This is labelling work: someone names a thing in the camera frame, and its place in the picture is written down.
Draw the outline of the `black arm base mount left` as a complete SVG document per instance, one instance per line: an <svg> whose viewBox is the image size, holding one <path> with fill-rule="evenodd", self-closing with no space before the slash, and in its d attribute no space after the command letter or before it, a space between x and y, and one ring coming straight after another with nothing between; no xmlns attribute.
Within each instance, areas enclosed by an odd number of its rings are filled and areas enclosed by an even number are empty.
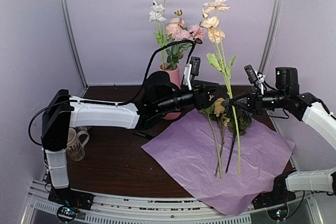
<svg viewBox="0 0 336 224"><path fill-rule="evenodd" d="M70 188L51 189L48 200L61 205L70 206L76 209L90 210L93 204L94 195Z"/></svg>

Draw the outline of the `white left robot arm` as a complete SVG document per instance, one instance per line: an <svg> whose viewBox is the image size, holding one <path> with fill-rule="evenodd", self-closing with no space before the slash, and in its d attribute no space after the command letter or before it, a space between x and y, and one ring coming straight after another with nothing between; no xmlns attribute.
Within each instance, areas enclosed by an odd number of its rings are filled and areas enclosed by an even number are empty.
<svg viewBox="0 0 336 224"><path fill-rule="evenodd" d="M209 108L221 94L220 85L196 80L200 58L192 57L185 67L186 78L179 86L171 82L165 71L146 74L139 101L110 102L90 100L59 90L43 113L41 143L46 154L54 194L64 205L76 197L70 190L66 148L69 128L80 126L111 126L125 129L148 129L158 124L168 113L189 106Z"/></svg>

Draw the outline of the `pink rose flower stem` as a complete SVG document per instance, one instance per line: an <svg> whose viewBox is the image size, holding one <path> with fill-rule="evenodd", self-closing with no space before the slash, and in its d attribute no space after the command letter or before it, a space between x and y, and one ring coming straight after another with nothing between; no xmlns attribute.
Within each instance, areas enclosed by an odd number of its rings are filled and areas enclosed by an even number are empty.
<svg viewBox="0 0 336 224"><path fill-rule="evenodd" d="M202 44L205 37L204 29L200 24L190 25L189 28L185 26L185 21L182 18L183 11L178 9L174 12L176 17L170 20L166 26L166 34L171 36L172 42L182 40L192 40L196 44ZM189 42L172 45L171 48L166 50L167 60L165 69L175 70L179 61L184 56L184 51L187 51L192 44Z"/></svg>

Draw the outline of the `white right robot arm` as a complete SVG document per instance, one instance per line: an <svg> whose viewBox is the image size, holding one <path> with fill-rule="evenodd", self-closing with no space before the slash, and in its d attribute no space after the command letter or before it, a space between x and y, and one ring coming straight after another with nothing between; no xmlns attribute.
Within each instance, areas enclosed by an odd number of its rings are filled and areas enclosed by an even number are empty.
<svg viewBox="0 0 336 224"><path fill-rule="evenodd" d="M332 148L335 148L335 115L325 103L306 92L300 93L298 70L294 67L277 67L275 69L276 86L264 90L268 84L262 73L246 65L244 70L253 85L245 92L229 99L229 104L259 115L264 110L282 109L291 113L298 121L314 129ZM289 196L290 191L313 191L335 195L335 168L296 171L280 175L282 184L269 192L272 203L279 204Z"/></svg>

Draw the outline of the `purple tissue paper sheet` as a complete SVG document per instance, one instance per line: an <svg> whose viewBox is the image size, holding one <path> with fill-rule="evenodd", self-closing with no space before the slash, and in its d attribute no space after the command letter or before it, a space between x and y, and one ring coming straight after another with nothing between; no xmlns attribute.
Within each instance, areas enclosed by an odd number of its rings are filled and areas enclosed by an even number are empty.
<svg viewBox="0 0 336 224"><path fill-rule="evenodd" d="M222 168L229 158L231 132L225 132ZM225 215L247 210L252 200L271 191L295 143L266 125L252 121L235 146L227 173L215 177L215 144L204 115L192 110L142 146L162 168L197 200Z"/></svg>

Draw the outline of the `black ribbon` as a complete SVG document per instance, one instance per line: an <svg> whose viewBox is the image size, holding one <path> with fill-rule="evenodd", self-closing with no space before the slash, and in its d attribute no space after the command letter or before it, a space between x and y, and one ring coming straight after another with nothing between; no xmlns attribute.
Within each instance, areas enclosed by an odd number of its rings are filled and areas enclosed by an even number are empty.
<svg viewBox="0 0 336 224"><path fill-rule="evenodd" d="M139 132L139 131L136 131L133 134L138 136L138 137L145 138L147 140L152 140L154 138L154 136L152 136L150 134Z"/></svg>

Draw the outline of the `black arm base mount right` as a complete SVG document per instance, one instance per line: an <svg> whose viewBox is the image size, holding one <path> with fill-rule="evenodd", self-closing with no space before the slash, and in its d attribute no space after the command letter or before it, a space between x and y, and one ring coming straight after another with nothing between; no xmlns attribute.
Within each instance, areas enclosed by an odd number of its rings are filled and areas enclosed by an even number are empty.
<svg viewBox="0 0 336 224"><path fill-rule="evenodd" d="M278 176L274 179L272 191L259 194L253 201L254 209L267 208L296 199L296 194L287 190L285 177Z"/></svg>

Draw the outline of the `peach poppy flower stem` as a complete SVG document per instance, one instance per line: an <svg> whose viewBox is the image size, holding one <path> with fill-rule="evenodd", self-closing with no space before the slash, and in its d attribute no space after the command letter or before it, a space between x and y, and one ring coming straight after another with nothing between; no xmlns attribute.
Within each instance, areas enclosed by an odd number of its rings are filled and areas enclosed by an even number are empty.
<svg viewBox="0 0 336 224"><path fill-rule="evenodd" d="M229 9L230 7L227 5L227 0L214 0L211 2L206 2L203 4L202 7L203 20L201 22L201 27L206 29L210 42L215 45L215 52L208 53L206 57L208 63L218 72L220 72L223 76L223 80L227 90L227 99L224 98L223 99L226 101L225 106L227 107L229 105L228 103L229 98L233 98L231 77L232 77L232 67L235 63L236 57L233 56L229 62L226 61L224 43L223 43L223 40L225 39L226 35L220 27L221 23L219 20L218 13L226 12ZM238 123L235 109L236 108L233 107L234 119L236 122L236 132L237 132L235 144L239 144L240 135L238 130Z"/></svg>

